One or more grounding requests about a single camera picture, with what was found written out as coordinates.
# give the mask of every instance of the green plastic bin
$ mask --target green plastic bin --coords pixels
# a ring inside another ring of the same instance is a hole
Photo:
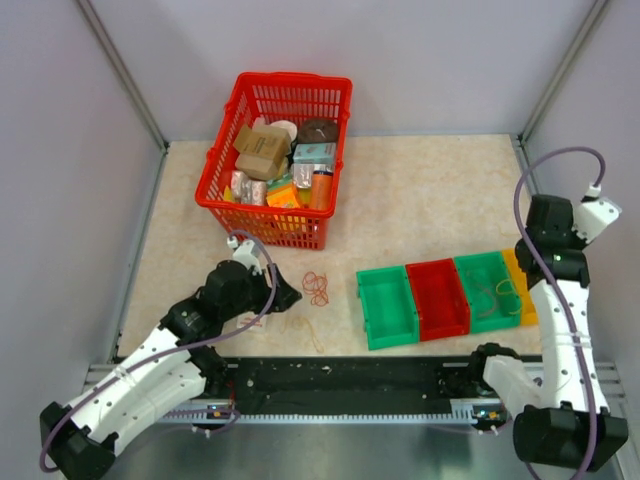
[[[366,270],[356,277],[369,350],[418,343],[420,322],[405,267]]]
[[[500,252],[455,257],[469,307],[471,333],[490,332],[520,324],[522,302]]]

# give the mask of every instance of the red plastic basket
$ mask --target red plastic basket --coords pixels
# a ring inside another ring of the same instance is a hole
[[[407,265],[420,341],[469,333],[471,312],[452,259]]]
[[[241,228],[267,244],[322,250],[329,219],[336,208],[351,90],[351,80],[347,78],[308,73],[241,74],[225,106],[216,143],[207,153],[196,189],[198,205],[208,208],[228,232]],[[332,118],[337,122],[340,136],[328,209],[259,207],[223,201],[238,157],[233,141],[243,124],[252,125],[260,116],[267,123],[289,120],[298,126],[310,117]]]

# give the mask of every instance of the cable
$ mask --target cable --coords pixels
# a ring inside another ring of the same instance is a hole
[[[147,363],[153,362],[154,360],[157,360],[159,358],[165,357],[167,355],[171,355],[173,353],[182,352],[184,350],[190,350],[192,348],[199,348],[199,347],[204,347],[204,346],[207,346],[207,345],[212,345],[214,343],[222,342],[223,340],[227,340],[229,338],[235,337],[236,335],[240,335],[242,332],[250,329],[253,325],[258,323],[260,321],[260,319],[266,315],[266,313],[271,308],[271,305],[273,304],[273,301],[274,301],[274,299],[276,297],[277,276],[276,276],[275,264],[271,260],[271,256],[269,255],[269,252],[267,252],[267,249],[264,246],[264,243],[262,243],[262,241],[259,238],[255,237],[254,235],[250,234],[249,232],[247,232],[245,230],[232,230],[229,233],[229,238],[231,238],[233,236],[236,236],[236,235],[242,235],[244,237],[247,237],[249,240],[253,240],[253,242],[258,246],[258,248],[260,249],[260,251],[264,255],[265,259],[267,260],[267,267],[269,268],[269,274],[271,275],[271,293],[269,294],[269,298],[267,299],[267,303],[265,304],[264,307],[262,307],[262,310],[260,311],[260,313],[258,313],[258,315],[256,315],[256,317],[253,320],[251,320],[249,323],[247,323],[246,325],[244,325],[244,326],[242,326],[242,327],[240,327],[240,328],[238,328],[236,330],[233,330],[232,332],[225,333],[224,335],[220,335],[218,337],[209,338],[207,340],[201,340],[201,341],[198,341],[198,342],[193,342],[193,343],[190,343],[188,345],[182,345],[180,347],[170,348],[168,350],[164,350],[162,352],[158,352],[158,353],[156,353],[154,355],[146,357],[146,358],[140,360],[138,363],[132,365],[130,368],[128,368],[127,369],[127,373],[131,374],[131,373],[135,372],[136,370],[138,370],[140,367],[143,367],[144,365],[146,365]],[[53,429],[51,429],[51,432],[49,433],[49,435],[47,436],[47,438],[43,442],[42,450],[40,451],[40,457],[39,457],[40,470],[42,470],[45,473],[54,473],[54,472],[57,472],[59,470],[58,467],[49,467],[46,464],[47,452],[49,451],[49,448],[51,448],[51,443],[53,442],[53,439],[60,432],[62,427],[71,419],[72,416],[74,416],[81,408],[83,408],[85,405],[87,405],[89,402],[91,402],[95,397],[100,395],[102,392],[104,392],[105,390],[107,390],[108,388],[113,386],[119,380],[120,380],[120,377],[112,377],[108,381],[106,381],[104,384],[102,384],[99,387],[95,388],[89,395],[87,395],[85,398],[80,400],[80,402],[78,402],[77,405],[75,405],[73,408],[71,408],[71,410],[69,410],[64,415],[64,417],[62,417],[60,419],[60,421],[53,427]]]
[[[562,305],[565,315],[567,316],[567,323],[569,324],[569,330],[571,331],[571,333],[577,334],[578,327],[576,325],[575,319],[573,318],[573,313],[571,313],[571,308],[569,307],[569,303],[567,302],[566,297],[562,293],[562,290],[560,289],[558,282],[553,277],[553,273],[551,273],[551,270],[549,270],[549,267],[547,267],[547,265],[544,263],[544,260],[542,259],[540,252],[538,252],[535,245],[533,244],[533,241],[531,240],[531,237],[529,237],[529,234],[526,231],[524,223],[522,222],[522,216],[520,215],[520,205],[519,205],[522,187],[524,186],[524,183],[527,180],[527,177],[531,175],[533,170],[535,170],[544,162],[546,162],[547,160],[553,157],[562,155],[564,153],[572,153],[572,152],[589,153],[598,159],[598,162],[600,163],[600,173],[598,174],[598,177],[594,182],[594,186],[595,187],[600,186],[600,183],[602,183],[602,179],[604,178],[604,174],[606,171],[606,162],[604,160],[604,157],[597,150],[594,150],[593,148],[589,148],[589,147],[567,147],[567,148],[561,148],[559,150],[554,150],[540,157],[535,162],[533,162],[531,166],[522,173],[520,180],[518,180],[518,183],[516,184],[516,189],[513,195],[513,213],[515,215],[516,225],[518,226],[518,230],[522,235],[522,239],[524,240],[524,243],[527,245],[527,248],[531,252],[531,255],[533,256],[534,260],[540,267],[540,270],[542,271],[546,280],[549,282],[549,284],[553,288],[553,291],[555,292],[556,296],[558,297],[558,300],[560,301],[560,304]],[[593,385],[591,383],[591,377],[589,375],[589,368],[587,367],[587,360],[584,356],[584,352],[580,344],[580,338],[577,335],[574,335],[573,341],[575,342],[575,350],[576,350],[576,356],[578,358],[578,365],[580,367],[580,374],[584,379],[584,386],[587,392],[587,405],[589,408],[589,439],[587,442],[587,449],[585,451],[584,458],[582,459],[582,462],[578,467],[578,470],[576,470],[576,473],[571,477],[571,480],[580,480],[584,477],[585,472],[587,471],[587,469],[589,468],[589,465],[591,464],[591,461],[593,460],[593,454],[595,452],[596,441],[597,441],[597,428],[598,428],[597,420],[598,419],[596,415],[596,400],[593,393]],[[529,473],[535,480],[542,480],[538,476],[538,474],[533,470],[533,467],[531,466],[531,464],[526,463],[525,465],[527,467],[527,470],[529,470]]]

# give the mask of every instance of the small box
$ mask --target small box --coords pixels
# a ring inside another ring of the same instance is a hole
[[[278,208],[302,207],[296,187],[294,187],[291,180],[281,187],[269,190],[267,193],[267,204],[270,207]]]
[[[240,152],[236,168],[251,178],[266,181],[278,175],[290,151],[291,139],[283,128],[260,125],[251,130],[243,125],[233,146]]]
[[[335,143],[298,144],[293,154],[293,163],[333,165],[335,158]]]

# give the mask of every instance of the yellow bin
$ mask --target yellow bin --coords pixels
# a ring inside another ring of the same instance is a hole
[[[531,301],[531,295],[529,295],[529,289],[527,288],[527,277],[520,267],[518,266],[518,259],[513,248],[502,251],[504,257],[504,263],[507,264],[511,279],[516,287],[516,292],[522,300],[522,315],[520,317],[520,325],[537,325],[538,315],[536,314],[536,307],[534,307]]]

